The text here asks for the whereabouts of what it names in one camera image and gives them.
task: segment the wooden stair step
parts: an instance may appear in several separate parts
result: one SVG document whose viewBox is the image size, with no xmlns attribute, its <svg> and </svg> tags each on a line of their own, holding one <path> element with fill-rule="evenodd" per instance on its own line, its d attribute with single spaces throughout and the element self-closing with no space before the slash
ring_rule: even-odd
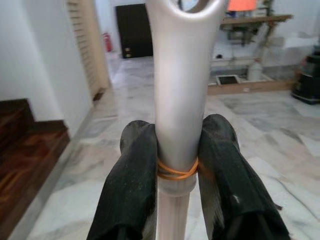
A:
<svg viewBox="0 0 320 240">
<path fill-rule="evenodd" d="M 67 129 L 33 129 L 2 156 L 0 239 L 7 239 L 69 143 Z"/>
<path fill-rule="evenodd" d="M 0 154 L 18 141 L 33 122 L 26 99 L 0 102 Z"/>
</svg>

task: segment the silver metal tube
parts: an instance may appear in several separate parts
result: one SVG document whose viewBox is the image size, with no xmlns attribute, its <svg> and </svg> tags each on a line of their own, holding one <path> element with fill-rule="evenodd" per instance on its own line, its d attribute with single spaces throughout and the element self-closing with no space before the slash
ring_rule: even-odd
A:
<svg viewBox="0 0 320 240">
<path fill-rule="evenodd" d="M 226 0 L 203 0 L 199 12 L 183 12 L 172 0 L 147 0 L 155 78 L 155 131 L 159 158 L 187 172 L 202 130 L 211 58 Z M 189 193 L 196 177 L 159 179 L 159 240 L 183 240 Z"/>
</svg>

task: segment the doorframe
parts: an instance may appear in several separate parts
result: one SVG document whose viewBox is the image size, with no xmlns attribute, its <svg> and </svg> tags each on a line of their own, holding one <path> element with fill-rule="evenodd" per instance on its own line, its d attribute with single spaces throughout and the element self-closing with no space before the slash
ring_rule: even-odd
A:
<svg viewBox="0 0 320 240">
<path fill-rule="evenodd" d="M 107 89 L 111 86 L 111 81 L 105 48 L 98 23 L 95 0 L 65 0 L 65 4 L 68 2 L 79 4 L 79 7 L 81 8 L 82 21 L 88 38 L 89 51 L 92 57 L 93 69 L 95 71 L 99 88 Z"/>
</svg>

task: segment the marble floor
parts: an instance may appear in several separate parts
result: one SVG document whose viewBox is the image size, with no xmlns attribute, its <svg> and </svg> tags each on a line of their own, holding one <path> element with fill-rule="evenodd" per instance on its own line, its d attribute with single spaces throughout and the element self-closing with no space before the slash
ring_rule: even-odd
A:
<svg viewBox="0 0 320 240">
<path fill-rule="evenodd" d="M 133 120 L 154 122 L 153 59 L 119 61 L 27 240 L 85 240 L 106 176 Z M 293 240 L 320 236 L 320 105 L 288 91 L 208 96 L 205 115 L 225 116 L 243 156 L 261 177 Z M 199 189 L 190 196 L 186 240 L 205 240 Z"/>
</svg>

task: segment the black machine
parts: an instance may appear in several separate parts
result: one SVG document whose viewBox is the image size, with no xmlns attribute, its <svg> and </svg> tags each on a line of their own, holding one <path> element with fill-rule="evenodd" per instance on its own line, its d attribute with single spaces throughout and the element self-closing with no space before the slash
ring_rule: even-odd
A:
<svg viewBox="0 0 320 240">
<path fill-rule="evenodd" d="M 144 4 L 115 7 L 124 59 L 153 56 L 151 29 Z"/>
<path fill-rule="evenodd" d="M 304 103 L 320 103 L 320 45 L 306 57 L 301 74 L 291 95 Z"/>
</svg>

